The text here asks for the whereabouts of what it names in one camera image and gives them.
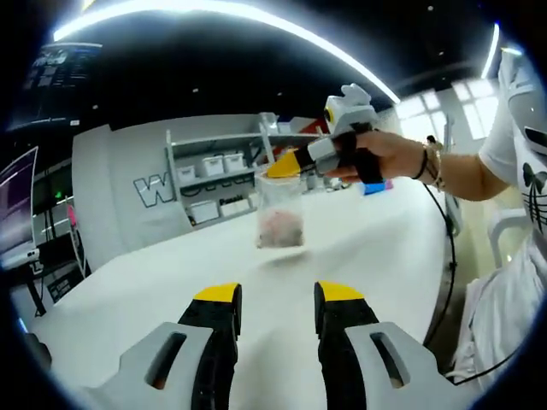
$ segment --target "shelf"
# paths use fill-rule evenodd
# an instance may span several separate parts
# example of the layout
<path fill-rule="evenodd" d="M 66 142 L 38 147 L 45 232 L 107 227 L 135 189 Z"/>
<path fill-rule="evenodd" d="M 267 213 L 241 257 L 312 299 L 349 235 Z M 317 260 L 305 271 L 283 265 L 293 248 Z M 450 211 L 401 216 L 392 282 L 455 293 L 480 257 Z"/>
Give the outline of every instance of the shelf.
<path fill-rule="evenodd" d="M 216 137 L 171 143 L 175 158 L 235 151 L 252 145 L 258 147 L 261 144 L 262 135 L 255 132 L 248 134 L 219 135 Z"/>
<path fill-rule="evenodd" d="M 317 138 L 321 137 L 319 134 L 277 134 L 268 136 L 271 143 L 274 145 L 283 145 L 283 146 L 302 146 L 309 144 L 312 141 L 315 141 Z"/>
<path fill-rule="evenodd" d="M 251 214 L 255 211 L 256 211 L 256 208 L 249 208 L 249 209 L 246 209 L 245 211 L 238 212 L 237 214 L 228 215 L 228 216 L 221 216 L 219 218 L 215 218 L 214 220 L 208 220 L 208 221 L 202 222 L 201 224 L 195 225 L 194 230 L 198 231 L 198 230 L 203 229 L 203 228 L 208 228 L 210 226 L 220 224 L 222 222 L 227 222 L 229 220 L 233 220 L 235 218 L 238 218 L 240 216 L 244 216 L 246 214 Z"/>
<path fill-rule="evenodd" d="M 255 171 L 255 168 L 245 168 L 240 171 L 235 171 L 233 173 L 221 173 L 219 175 L 213 175 L 212 177 L 196 178 L 191 182 L 179 184 L 179 189 L 181 192 L 183 190 L 196 189 L 205 185 L 215 184 L 220 181 L 226 181 L 228 179 L 241 178 L 243 176 L 255 173 Z"/>
<path fill-rule="evenodd" d="M 273 142 L 281 145 L 304 145 L 313 141 L 319 134 L 281 133 L 268 136 Z M 262 135 L 258 132 L 247 134 L 228 134 L 213 137 L 198 138 L 178 143 L 171 143 L 175 158 L 211 154 L 214 152 L 234 151 L 245 146 L 262 144 Z"/>

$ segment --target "ceiling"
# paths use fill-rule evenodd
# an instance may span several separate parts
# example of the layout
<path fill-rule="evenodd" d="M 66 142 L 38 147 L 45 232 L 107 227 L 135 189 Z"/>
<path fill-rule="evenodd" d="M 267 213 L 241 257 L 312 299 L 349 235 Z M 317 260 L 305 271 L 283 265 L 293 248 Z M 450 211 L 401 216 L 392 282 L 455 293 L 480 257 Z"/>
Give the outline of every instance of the ceiling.
<path fill-rule="evenodd" d="M 96 0 L 86 13 L 112 1 Z M 493 23 L 476 2 L 306 0 L 252 2 L 336 44 L 399 97 L 450 87 L 480 74 Z M 78 126 L 38 124 L 13 132 L 20 147 L 46 145 L 49 161 L 69 157 L 75 133 L 192 115 L 273 111 L 321 116 L 326 97 L 356 82 L 378 109 L 392 101 L 338 58 L 259 22 L 213 13 L 143 12 L 103 21 L 63 42 L 102 44 L 82 86 L 40 94 L 40 109 L 68 109 Z M 25 106 L 26 95 L 21 95 Z M 16 109 L 17 119 L 21 109 Z"/>

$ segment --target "white table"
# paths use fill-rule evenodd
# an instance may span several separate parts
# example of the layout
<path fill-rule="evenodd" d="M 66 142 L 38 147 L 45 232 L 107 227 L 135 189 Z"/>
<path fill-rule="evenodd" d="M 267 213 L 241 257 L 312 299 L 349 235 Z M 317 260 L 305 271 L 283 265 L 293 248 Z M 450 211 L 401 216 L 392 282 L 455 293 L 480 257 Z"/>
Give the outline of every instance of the white table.
<path fill-rule="evenodd" d="M 439 201 L 444 201 L 442 194 Z M 243 286 L 231 408 L 326 408 L 314 326 L 319 279 L 362 292 L 380 320 L 423 341 L 438 296 L 445 228 L 421 186 L 363 197 L 357 187 L 304 196 L 300 249 L 257 249 L 249 214 L 120 256 L 63 297 L 33 328 L 52 369 L 98 386 L 120 355 L 161 322 L 177 322 L 201 289 Z"/>

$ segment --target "monitor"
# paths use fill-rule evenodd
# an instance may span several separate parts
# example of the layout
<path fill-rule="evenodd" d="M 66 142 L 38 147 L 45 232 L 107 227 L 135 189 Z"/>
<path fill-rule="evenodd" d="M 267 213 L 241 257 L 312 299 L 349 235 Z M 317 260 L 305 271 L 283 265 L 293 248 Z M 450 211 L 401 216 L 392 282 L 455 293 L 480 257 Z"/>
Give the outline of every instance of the monitor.
<path fill-rule="evenodd" d="M 32 183 L 38 147 L 0 172 L 0 265 L 4 270 L 38 258 L 32 228 Z"/>
<path fill-rule="evenodd" d="M 12 111 L 8 131 L 27 126 L 79 126 L 97 104 L 91 78 L 102 45 L 44 45 L 32 64 Z"/>

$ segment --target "hand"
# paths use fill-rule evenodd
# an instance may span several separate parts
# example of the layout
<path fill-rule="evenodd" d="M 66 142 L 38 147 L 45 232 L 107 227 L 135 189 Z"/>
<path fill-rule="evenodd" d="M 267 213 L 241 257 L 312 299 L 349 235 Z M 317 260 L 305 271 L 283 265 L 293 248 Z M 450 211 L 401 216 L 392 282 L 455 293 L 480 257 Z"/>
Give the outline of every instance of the hand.
<path fill-rule="evenodd" d="M 371 131 L 357 135 L 357 148 L 366 148 L 379 157 L 379 168 L 385 179 L 415 177 L 420 171 L 424 147 L 421 143 L 391 132 Z M 344 182 L 360 182 L 355 167 L 342 167 L 327 174 Z"/>

